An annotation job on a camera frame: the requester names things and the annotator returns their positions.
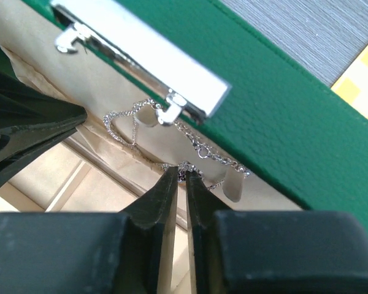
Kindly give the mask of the orange white checkered cloth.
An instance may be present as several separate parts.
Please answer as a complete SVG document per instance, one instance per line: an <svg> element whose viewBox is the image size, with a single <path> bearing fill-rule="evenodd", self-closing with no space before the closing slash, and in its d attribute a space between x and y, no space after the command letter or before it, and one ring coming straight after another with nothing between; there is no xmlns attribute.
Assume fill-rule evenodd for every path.
<svg viewBox="0 0 368 294"><path fill-rule="evenodd" d="M368 45L331 89L368 119Z"/></svg>

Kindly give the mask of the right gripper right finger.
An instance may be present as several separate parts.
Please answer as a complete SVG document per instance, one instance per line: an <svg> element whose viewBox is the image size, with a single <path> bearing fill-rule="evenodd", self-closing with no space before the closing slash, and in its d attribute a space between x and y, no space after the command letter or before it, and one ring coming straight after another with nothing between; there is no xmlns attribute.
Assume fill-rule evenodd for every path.
<svg viewBox="0 0 368 294"><path fill-rule="evenodd" d="M339 211L236 211L186 174L193 293L368 293L368 234Z"/></svg>

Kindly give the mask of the green jewelry box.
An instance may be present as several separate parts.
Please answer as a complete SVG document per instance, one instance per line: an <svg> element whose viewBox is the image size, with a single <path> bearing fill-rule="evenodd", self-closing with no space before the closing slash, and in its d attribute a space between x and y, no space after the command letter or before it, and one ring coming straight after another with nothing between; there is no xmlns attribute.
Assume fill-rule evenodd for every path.
<svg viewBox="0 0 368 294"><path fill-rule="evenodd" d="M368 234L368 119L220 1L0 1L0 72L83 107L73 135L103 165Z"/></svg>

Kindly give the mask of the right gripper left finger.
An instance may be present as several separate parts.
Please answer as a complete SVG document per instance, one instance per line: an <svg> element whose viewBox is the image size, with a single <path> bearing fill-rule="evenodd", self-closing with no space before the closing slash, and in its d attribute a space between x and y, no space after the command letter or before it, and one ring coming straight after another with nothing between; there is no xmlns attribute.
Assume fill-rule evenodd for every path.
<svg viewBox="0 0 368 294"><path fill-rule="evenodd" d="M177 176L116 213L0 213L0 293L169 293Z"/></svg>

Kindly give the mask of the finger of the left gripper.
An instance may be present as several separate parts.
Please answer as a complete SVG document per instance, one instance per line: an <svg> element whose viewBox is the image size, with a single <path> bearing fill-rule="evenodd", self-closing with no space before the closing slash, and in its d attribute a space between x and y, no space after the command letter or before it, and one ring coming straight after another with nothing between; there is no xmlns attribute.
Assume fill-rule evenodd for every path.
<svg viewBox="0 0 368 294"><path fill-rule="evenodd" d="M0 72L0 187L87 119L76 104L41 94Z"/></svg>

